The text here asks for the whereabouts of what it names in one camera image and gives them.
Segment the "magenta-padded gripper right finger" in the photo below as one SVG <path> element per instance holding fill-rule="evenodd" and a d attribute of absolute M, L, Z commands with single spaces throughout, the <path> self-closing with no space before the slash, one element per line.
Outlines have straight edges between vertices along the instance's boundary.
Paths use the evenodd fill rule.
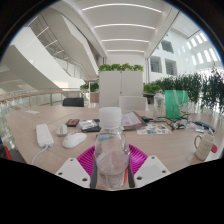
<path fill-rule="evenodd" d="M 170 171 L 155 156 L 147 156 L 137 147 L 130 145 L 128 184 L 130 188 L 140 188 L 170 174 Z"/>

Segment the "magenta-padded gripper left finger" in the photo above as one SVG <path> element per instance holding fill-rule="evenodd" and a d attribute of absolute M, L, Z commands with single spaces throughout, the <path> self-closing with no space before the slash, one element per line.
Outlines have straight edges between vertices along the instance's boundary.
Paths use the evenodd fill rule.
<path fill-rule="evenodd" d="M 77 158 L 68 158 L 56 175 L 84 188 L 95 189 L 97 168 L 94 161 L 95 147 L 91 146 Z"/>

